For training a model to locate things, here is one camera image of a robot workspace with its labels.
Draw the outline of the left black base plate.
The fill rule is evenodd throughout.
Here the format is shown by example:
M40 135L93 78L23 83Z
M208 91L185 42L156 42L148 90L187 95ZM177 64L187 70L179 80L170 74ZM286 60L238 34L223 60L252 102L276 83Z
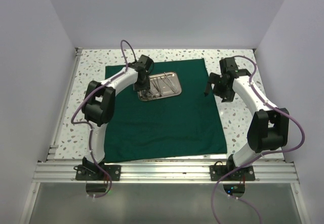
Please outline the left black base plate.
M105 172L110 175L112 181L119 181L121 175L120 165L101 165L100 166ZM103 181L107 180L105 173L98 168L93 166L92 169L85 168L83 165L78 165L73 168L76 171L75 179L77 181Z

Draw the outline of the aluminium mounting rail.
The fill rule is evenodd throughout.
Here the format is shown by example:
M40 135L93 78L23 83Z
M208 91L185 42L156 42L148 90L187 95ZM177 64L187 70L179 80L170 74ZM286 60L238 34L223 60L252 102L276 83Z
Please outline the aluminium mounting rail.
M119 163L115 174L119 184L209 184L210 166L214 159L164 159ZM77 183L78 161L38 163L32 177L34 183ZM256 161L253 164L255 184L298 183L296 168L283 161Z

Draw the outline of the green surgical cloth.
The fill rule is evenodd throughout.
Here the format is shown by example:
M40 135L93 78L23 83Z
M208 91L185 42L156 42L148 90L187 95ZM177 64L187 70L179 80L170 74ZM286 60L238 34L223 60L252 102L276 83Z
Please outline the green surgical cloth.
M226 153L215 98L204 94L204 59L158 62L153 72L175 72L181 94L143 102L131 86L120 92L105 133L105 161Z

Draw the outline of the steel surgical scissors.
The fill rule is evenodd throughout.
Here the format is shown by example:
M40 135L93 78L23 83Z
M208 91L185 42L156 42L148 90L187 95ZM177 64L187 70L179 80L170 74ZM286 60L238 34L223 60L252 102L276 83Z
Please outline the steel surgical scissors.
M141 90L140 94L143 101L151 101L156 99L156 94L154 94L150 89Z

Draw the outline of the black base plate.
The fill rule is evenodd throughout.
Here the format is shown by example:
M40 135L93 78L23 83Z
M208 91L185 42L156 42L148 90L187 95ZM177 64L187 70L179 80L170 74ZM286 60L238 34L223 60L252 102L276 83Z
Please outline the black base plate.
M110 175L112 181L119 181L121 175L120 165L101 165L100 166L105 172ZM92 169L85 168L83 165L78 165L73 168L76 171L75 179L77 181L103 181L107 180L105 173L98 168L93 166Z
M218 181L222 176L226 175L229 170L225 165L210 165L210 179L213 182ZM254 181L255 174L252 166L241 168L238 171L226 176L222 181Z

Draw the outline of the steel forceps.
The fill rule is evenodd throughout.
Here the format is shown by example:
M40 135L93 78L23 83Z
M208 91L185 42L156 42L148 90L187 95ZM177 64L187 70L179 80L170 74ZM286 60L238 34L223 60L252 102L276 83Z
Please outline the steel forceps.
M163 96L163 87L161 85L162 79L161 77L155 77L152 80L152 84L155 86L155 89L158 91L159 96L162 97Z

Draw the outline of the steel needle holder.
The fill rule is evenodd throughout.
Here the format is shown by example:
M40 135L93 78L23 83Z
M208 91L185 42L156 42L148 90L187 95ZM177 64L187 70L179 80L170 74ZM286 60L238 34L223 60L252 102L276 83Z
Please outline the steel needle holder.
M176 86L173 84L173 82L168 78L168 75L164 72L164 76L165 76L165 84L168 85L168 87L170 88L170 90L174 93L176 93L178 90L176 88Z

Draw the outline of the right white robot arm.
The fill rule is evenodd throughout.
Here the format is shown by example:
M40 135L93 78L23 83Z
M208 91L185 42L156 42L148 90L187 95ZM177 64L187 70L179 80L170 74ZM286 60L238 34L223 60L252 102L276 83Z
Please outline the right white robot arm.
M275 111L277 106L254 85L253 74L237 66L235 57L224 58L219 64L221 73L210 73L204 95L213 93L223 103L232 102L239 95L252 115L247 143L231 154L225 165L214 165L216 174L236 180L248 172L252 159L287 144L289 119Z

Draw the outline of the stainless steel instrument tray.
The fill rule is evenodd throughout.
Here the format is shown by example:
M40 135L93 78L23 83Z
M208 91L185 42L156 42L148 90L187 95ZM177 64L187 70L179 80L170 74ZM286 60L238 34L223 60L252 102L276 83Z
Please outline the stainless steel instrument tray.
M182 93L182 87L181 87L181 83L180 83L180 80L178 78L178 75L176 72L165 72L167 75L168 75L168 78L173 82L173 84L176 86L177 88L177 92L174 93L170 90L170 88L168 87L168 85L165 84L165 76L164 76L164 72L163 73L160 73L160 74L154 74L154 75L151 75L149 78L150 78L150 90L156 94L156 99L154 100L160 100L160 99L164 99L164 98L169 98L169 97L175 97L175 96L178 96ZM159 96L159 93L158 91L155 89L155 86L152 84L152 80L155 78L155 77L161 77L162 79L162 82L161 82L161 85L163 87L163 96L160 97ZM141 99L141 94L140 94L140 91L138 92L138 98L140 101L142 102L147 102L147 101L143 101Z

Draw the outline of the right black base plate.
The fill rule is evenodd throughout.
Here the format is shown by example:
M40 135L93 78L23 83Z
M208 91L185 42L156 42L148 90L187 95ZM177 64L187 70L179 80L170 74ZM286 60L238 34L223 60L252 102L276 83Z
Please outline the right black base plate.
M222 176L226 175L229 170L225 165L210 165L210 179L213 182L218 181ZM238 171L226 176L222 181L254 181L255 174L252 166L241 168Z

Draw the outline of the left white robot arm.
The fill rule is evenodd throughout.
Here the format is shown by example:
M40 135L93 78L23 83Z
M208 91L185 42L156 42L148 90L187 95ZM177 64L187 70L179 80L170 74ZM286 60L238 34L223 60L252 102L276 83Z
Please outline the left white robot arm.
M116 96L129 86L138 92L150 89L149 75L154 68L154 61L141 55L132 63L127 63L118 73L103 81L91 81L82 106L86 123L91 125L88 154L83 157L82 165L94 180L104 177L105 158L104 139L108 123L113 118Z

